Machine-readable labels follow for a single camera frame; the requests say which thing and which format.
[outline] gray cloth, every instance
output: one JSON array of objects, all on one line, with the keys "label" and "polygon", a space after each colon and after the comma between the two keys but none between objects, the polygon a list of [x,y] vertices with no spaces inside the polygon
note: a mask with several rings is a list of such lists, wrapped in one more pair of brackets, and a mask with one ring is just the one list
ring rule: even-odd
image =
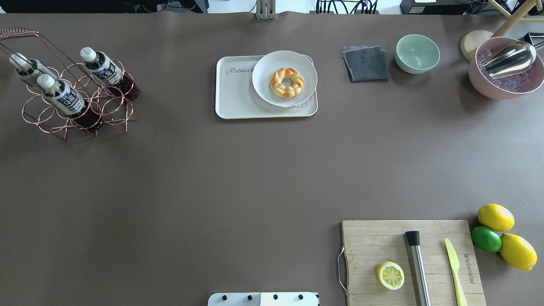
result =
[{"label": "gray cloth", "polygon": [[353,82],[387,79],[391,76],[385,59],[385,50],[380,49],[380,46],[348,47],[342,55]]}]

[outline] gray table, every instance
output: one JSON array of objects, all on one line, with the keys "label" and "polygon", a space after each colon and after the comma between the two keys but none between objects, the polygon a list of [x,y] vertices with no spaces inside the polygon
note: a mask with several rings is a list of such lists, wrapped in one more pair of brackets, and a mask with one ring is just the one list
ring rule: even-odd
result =
[{"label": "gray table", "polygon": [[[467,219],[486,203],[544,250],[544,90],[492,101],[468,80],[461,37],[477,16],[280,14],[2,15],[79,60],[121,60],[143,119],[127,134],[67,142],[20,117],[29,98],[0,60],[3,305],[206,305],[212,292],[318,291],[344,305],[335,265],[344,219]],[[518,25],[519,38],[537,25]],[[423,75],[394,63],[398,39],[431,37]],[[49,60],[33,39],[5,42]],[[388,82],[350,83],[344,46],[380,45]],[[319,74],[309,118],[227,121],[214,113],[224,56],[293,50]],[[544,266],[514,269],[476,250],[488,305],[534,306]]]}]

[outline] knife handle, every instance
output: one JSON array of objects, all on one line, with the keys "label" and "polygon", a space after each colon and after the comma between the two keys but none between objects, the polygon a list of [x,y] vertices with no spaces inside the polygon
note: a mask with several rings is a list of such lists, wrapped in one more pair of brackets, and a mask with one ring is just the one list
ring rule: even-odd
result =
[{"label": "knife handle", "polygon": [[468,306],[467,299],[465,298],[465,293],[461,287],[461,280],[457,272],[453,274],[453,283],[455,285],[455,298],[457,299],[457,306]]}]

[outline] soda bottle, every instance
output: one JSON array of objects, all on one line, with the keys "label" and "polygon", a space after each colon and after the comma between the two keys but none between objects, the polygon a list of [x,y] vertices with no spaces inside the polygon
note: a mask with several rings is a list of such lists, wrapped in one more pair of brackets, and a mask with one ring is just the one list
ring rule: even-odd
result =
[{"label": "soda bottle", "polygon": [[102,117],[92,111],[89,102],[66,81],[54,79],[49,75],[38,77],[38,85],[43,88],[44,96],[55,107],[90,132],[102,126]]},{"label": "soda bottle", "polygon": [[[95,52],[92,48],[85,47],[79,53],[85,60],[85,68],[94,75],[98,83],[119,88],[127,99],[133,101],[139,93],[128,74],[122,70],[104,53]],[[115,96],[121,96],[117,90],[110,91]]]},{"label": "soda bottle", "polygon": [[27,59],[20,53],[12,54],[9,57],[9,62],[15,66],[17,76],[30,87],[42,90],[38,86],[37,79],[42,74],[47,74],[52,78],[57,78],[51,70],[47,68],[41,61],[33,58]]}]

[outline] lime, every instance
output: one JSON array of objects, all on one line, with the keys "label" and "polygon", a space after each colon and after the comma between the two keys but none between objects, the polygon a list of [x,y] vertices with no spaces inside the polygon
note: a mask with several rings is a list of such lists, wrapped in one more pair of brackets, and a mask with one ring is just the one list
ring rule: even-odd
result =
[{"label": "lime", "polygon": [[487,204],[478,210],[478,220],[494,231],[508,231],[514,226],[514,216],[503,206]]},{"label": "lime", "polygon": [[502,245],[499,235],[488,227],[475,227],[471,237],[474,245],[486,252],[498,252]]},{"label": "lime", "polygon": [[385,288],[396,290],[404,284],[403,269],[392,261],[382,262],[378,266],[378,280]]},{"label": "lime", "polygon": [[536,264],[536,251],[527,240],[514,234],[503,234],[500,240],[503,243],[500,254],[506,262],[521,270],[533,269]]}]

